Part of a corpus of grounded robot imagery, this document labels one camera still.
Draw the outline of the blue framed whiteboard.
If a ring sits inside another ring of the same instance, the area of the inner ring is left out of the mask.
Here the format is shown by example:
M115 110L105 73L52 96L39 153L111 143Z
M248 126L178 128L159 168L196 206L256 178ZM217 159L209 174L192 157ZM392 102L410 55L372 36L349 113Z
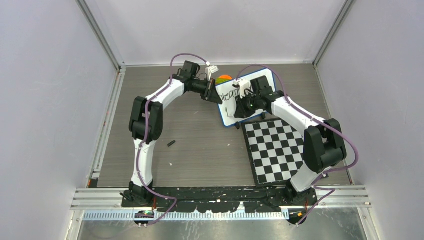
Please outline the blue framed whiteboard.
M276 83L273 73L270 69L263 68L260 70L256 70L249 74L241 75L239 78L242 80L254 80L259 77L265 76L267 81L272 88L273 91L276 90ZM240 95L240 90L233 87L233 80L224 82L216 86L217 93L219 94L220 99L222 100L222 104L218 104L219 112L222 118L223 125L225 127L231 127L235 125L237 122L243 122L249 120L253 117L257 117L262 113L265 113L265 110L259 109L254 114L249 117L244 118L235 118L236 113L236 97Z

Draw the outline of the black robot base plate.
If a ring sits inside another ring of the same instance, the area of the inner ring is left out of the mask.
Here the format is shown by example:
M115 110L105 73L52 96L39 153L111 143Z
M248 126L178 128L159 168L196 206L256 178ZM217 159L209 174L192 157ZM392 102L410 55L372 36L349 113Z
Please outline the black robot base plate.
M314 205L317 194L314 189L296 196L284 187L156 187L154 195L143 190L141 196L131 190L121 192L124 208L153 208L159 213L234 213L244 207L247 213L274 213L280 207L300 207L306 210Z

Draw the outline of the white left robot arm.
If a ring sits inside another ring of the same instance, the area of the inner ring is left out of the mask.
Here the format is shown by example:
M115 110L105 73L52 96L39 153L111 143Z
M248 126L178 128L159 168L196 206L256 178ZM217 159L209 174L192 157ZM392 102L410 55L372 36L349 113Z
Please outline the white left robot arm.
M199 64L185 61L183 67L172 74L156 92L134 99L128 127L134 140L134 171L123 196L141 207L148 207L154 199L153 156L156 142L164 128L164 109L187 92L198 93L207 102L223 102L217 92L216 81L212 78L219 68L207 62L204 79L198 77L200 69Z

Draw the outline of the black marker cap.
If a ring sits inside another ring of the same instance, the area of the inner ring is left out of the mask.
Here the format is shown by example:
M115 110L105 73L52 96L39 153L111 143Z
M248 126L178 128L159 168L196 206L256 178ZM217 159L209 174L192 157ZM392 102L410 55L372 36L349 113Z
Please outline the black marker cap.
M170 146L174 145L175 143L176 143L176 141L175 141L175 140L173 140L173 141L171 141L170 143L168 143L168 144L167 144L167 146L168 146L168 147L170 147Z

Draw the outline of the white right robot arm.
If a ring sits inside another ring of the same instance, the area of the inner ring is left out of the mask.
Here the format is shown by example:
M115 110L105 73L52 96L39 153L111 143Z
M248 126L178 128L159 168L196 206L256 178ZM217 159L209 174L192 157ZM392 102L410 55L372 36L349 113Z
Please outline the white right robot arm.
M282 90L274 90L266 76L252 80L237 78L232 86L235 97L234 117L249 118L258 110L284 120L303 138L303 165L286 184L284 196L291 205L299 205L319 174L330 170L347 157L340 123L319 118L295 104Z

